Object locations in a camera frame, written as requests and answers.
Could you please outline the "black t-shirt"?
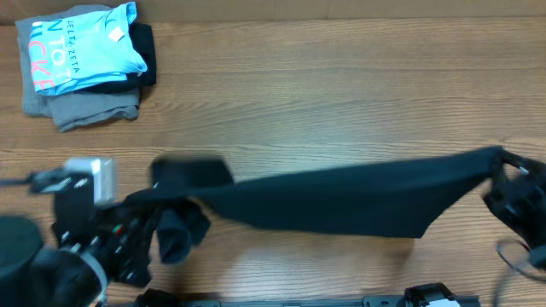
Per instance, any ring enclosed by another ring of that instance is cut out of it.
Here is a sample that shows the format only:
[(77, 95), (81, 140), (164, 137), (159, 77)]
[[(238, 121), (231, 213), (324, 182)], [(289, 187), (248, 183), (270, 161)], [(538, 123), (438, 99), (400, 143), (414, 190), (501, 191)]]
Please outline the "black t-shirt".
[(329, 235), (421, 238), (462, 196), (491, 176), (502, 148), (454, 155), (352, 165), (235, 182), (221, 159), (161, 157), (150, 167), (153, 187), (124, 203), (170, 206), (157, 228), (164, 263), (176, 263), (198, 243), (206, 219), (197, 199), (220, 217), (260, 229)]

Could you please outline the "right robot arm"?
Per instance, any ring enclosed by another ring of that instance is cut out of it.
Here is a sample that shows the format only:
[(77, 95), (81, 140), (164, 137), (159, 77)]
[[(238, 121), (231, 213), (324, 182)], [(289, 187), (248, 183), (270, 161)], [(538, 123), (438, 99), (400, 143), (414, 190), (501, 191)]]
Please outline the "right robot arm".
[(493, 162), (491, 191), (483, 200), (530, 248), (530, 264), (544, 269), (545, 164), (501, 151)]

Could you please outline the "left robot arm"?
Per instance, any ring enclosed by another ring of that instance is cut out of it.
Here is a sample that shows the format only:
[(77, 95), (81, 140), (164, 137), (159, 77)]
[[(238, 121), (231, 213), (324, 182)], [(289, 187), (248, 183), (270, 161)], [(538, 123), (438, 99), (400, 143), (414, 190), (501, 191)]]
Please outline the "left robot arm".
[(100, 208), (83, 197), (57, 195), (54, 210), (55, 248), (43, 244), (31, 220), (1, 218), (3, 306), (102, 305), (113, 282), (149, 284), (149, 250), (163, 206)]

